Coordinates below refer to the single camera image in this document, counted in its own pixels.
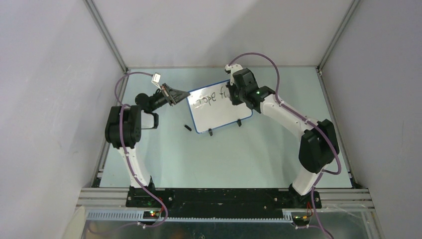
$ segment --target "aluminum frame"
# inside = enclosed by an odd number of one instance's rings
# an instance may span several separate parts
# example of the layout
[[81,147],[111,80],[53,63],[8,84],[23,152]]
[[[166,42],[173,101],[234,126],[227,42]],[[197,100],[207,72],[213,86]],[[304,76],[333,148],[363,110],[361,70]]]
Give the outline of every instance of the aluminum frame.
[[338,26],[338,29],[335,32],[331,42],[329,43],[327,50],[325,51],[320,63],[318,64],[318,69],[322,70],[324,68],[329,56],[331,55],[331,52],[333,51],[334,47],[337,44],[337,41],[343,34],[344,29],[349,24],[350,19],[354,16],[360,2],[361,2],[360,0],[353,0],[352,3],[350,4],[349,8],[347,9],[346,14],[343,17],[343,20],[340,23],[340,26]]
[[90,11],[91,16],[94,19],[95,24],[97,25],[98,29],[100,30],[101,35],[103,35],[104,40],[108,47],[110,48],[111,52],[113,53],[114,57],[116,58],[121,70],[126,73],[127,66],[121,56],[116,43],[114,42],[113,38],[111,37],[110,32],[108,31],[106,24],[104,23],[103,18],[101,17],[100,12],[98,11],[97,6],[94,3],[94,0],[84,0],[85,5],[87,6],[88,11]]
[[[123,99],[124,92],[126,91],[126,86],[127,86],[127,81],[128,80],[129,80],[129,77],[125,77],[123,79],[123,81],[121,83],[121,86],[119,87],[119,90],[117,92],[120,101]],[[117,99],[114,101],[114,105],[115,106],[117,105]],[[103,170],[104,170],[104,165],[106,163],[105,161],[106,161],[106,158],[107,158],[107,154],[108,154],[108,150],[109,149],[110,149],[110,143],[108,143],[106,141],[106,138],[104,138],[103,139],[102,146],[101,146],[101,150],[100,150],[100,155],[99,155],[99,157],[97,159],[97,162],[95,164],[96,166],[95,166],[93,175],[92,175],[91,180],[90,180],[90,185],[95,184],[95,181],[98,178],[100,178],[100,179],[102,178],[102,176],[103,176]]]
[[[126,207],[128,188],[82,188],[76,207],[87,210],[133,210]],[[322,202],[319,212],[375,212],[368,189],[317,189]],[[159,208],[137,208],[159,210]],[[306,212],[306,209],[283,209],[285,212]]]
[[344,163],[346,164],[347,172],[349,173],[350,180],[352,180],[352,185],[355,186],[356,183],[358,183],[358,180],[353,175],[353,170],[354,170],[353,165],[352,165],[352,163],[351,163],[351,161],[348,157],[347,149],[344,146],[344,141],[343,141],[340,129],[339,129],[338,124],[337,124],[337,117],[334,113],[328,91],[326,89],[324,80],[322,78],[322,74],[320,73],[320,70],[318,68],[316,68],[316,74],[318,75],[319,84],[321,85],[322,93],[324,94],[325,103],[327,104],[327,108],[328,108],[328,112],[329,112],[330,117],[331,117],[331,121],[334,125],[335,132],[337,133],[338,146],[340,147],[340,150],[343,154]]
[[369,239],[385,239],[375,212],[361,212],[363,225]]

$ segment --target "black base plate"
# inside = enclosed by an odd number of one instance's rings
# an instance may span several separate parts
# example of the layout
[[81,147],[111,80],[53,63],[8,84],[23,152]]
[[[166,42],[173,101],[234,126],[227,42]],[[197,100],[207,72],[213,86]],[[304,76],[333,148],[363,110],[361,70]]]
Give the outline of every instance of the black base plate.
[[[300,196],[292,191],[269,189],[186,189],[167,188],[151,192],[161,198],[169,217],[177,218],[281,218],[284,208],[305,209],[309,194]],[[319,193],[314,192],[316,208],[321,208]],[[127,207],[161,208],[161,205],[141,188],[130,187]]]

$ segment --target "transparent panel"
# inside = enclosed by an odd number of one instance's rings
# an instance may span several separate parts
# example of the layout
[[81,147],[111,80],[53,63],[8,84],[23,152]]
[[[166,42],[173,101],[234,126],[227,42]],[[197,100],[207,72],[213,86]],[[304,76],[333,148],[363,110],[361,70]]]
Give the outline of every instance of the transparent panel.
[[[319,213],[325,227],[336,239],[367,239],[367,231],[361,213]],[[94,235],[94,232],[107,232],[127,222],[87,221],[83,239],[325,239],[316,228],[298,229],[289,223],[178,223],[167,222],[156,228],[143,229],[128,226],[107,235]],[[317,225],[315,219],[311,225]]]

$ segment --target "table surface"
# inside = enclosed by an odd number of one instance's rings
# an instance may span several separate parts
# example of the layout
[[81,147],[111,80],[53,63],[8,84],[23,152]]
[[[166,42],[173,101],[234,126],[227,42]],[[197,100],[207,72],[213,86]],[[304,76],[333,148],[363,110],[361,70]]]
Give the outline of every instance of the table surface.
[[[251,67],[258,85],[275,89],[271,67]],[[161,74],[160,83],[190,91],[228,79],[221,68],[140,69]],[[279,95],[303,115],[330,119],[315,68],[280,67]],[[123,102],[133,105],[139,93],[151,95],[157,88],[151,78],[131,75]],[[230,124],[207,133],[188,131],[193,121],[185,101],[158,110],[158,129],[143,130],[137,144],[156,187],[161,188],[287,188],[301,168],[299,140],[271,118],[255,112],[242,126]],[[340,153],[340,175],[325,174],[317,187],[350,188],[349,175]],[[336,171],[335,160],[328,166]],[[128,187],[129,172],[118,151],[110,148],[100,187]]]

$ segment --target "whiteboard frame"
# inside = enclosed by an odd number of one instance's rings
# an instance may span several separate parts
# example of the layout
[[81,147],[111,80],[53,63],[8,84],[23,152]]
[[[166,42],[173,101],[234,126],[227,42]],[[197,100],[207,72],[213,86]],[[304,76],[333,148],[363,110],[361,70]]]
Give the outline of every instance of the whiteboard frame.
[[[215,86],[215,85],[221,84],[221,83],[223,83],[223,82],[229,82],[229,81],[230,81],[230,79],[228,79],[228,80],[224,80],[224,81],[220,81],[220,82],[216,82],[216,83],[213,83],[213,84],[211,84],[211,85],[207,85],[207,86],[204,86],[204,87],[199,87],[199,88],[197,88],[197,89],[194,89],[194,90],[191,90],[191,91],[188,91],[188,92],[190,93],[190,92],[193,92],[193,91],[197,91],[197,90],[200,90],[200,89],[203,89],[203,88],[207,88],[207,87],[210,87],[210,86]],[[194,123],[194,127],[195,127],[195,131],[196,131],[196,133],[201,134],[201,133],[208,132],[208,131],[198,132],[198,130],[197,130],[197,125],[195,124],[194,115],[192,114],[191,105],[189,104],[189,101],[187,101],[187,100],[186,100],[186,102],[187,102],[187,104],[188,104],[189,113],[191,113],[191,117],[192,117],[192,121],[193,121],[193,123]],[[245,118],[242,118],[242,119],[240,119],[240,120],[245,120],[245,119],[251,118],[252,116],[253,116],[253,110],[251,110],[251,115],[250,115],[250,116],[245,117]],[[232,124],[232,123],[235,123],[235,122],[237,122],[237,120],[235,120],[235,121],[233,121],[233,122],[230,122],[230,123],[226,123],[226,124],[220,125],[220,126],[215,127],[215,128],[211,128],[211,130],[214,130],[214,129],[217,129],[217,128],[221,128],[221,127],[227,126],[227,125]]]

